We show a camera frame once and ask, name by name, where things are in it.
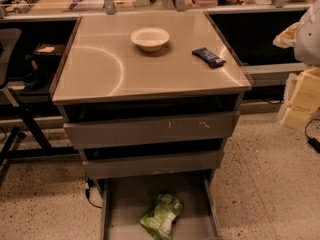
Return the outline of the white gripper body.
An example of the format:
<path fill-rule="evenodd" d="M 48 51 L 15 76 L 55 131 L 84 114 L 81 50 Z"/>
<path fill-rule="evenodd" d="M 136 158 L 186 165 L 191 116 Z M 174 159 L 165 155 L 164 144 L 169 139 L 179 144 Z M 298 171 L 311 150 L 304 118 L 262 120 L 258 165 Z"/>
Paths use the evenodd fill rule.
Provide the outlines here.
<path fill-rule="evenodd" d="M 280 107 L 280 124 L 289 129 L 302 128 L 319 108 L 320 68 L 290 73 Z"/>

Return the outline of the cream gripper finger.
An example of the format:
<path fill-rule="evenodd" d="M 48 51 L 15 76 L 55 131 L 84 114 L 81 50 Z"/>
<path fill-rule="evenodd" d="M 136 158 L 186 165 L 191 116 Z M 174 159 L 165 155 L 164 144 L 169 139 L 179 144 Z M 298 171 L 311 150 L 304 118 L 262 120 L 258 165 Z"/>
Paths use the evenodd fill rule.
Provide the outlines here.
<path fill-rule="evenodd" d="M 298 23 L 293 23 L 288 28 L 283 30 L 274 38 L 273 45 L 284 49 L 294 47 L 296 44 L 297 27 Z"/>

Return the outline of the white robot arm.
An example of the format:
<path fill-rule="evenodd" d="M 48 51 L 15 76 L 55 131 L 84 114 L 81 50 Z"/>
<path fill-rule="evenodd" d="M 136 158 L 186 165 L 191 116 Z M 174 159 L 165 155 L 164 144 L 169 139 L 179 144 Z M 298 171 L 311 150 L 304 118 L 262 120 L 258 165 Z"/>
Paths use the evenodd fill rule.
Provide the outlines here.
<path fill-rule="evenodd" d="M 306 65 L 300 74 L 289 74 L 279 110 L 282 126 L 299 129 L 320 108 L 320 0 L 315 0 L 297 23 L 277 35 L 273 44 L 293 47 L 295 59 Z"/>

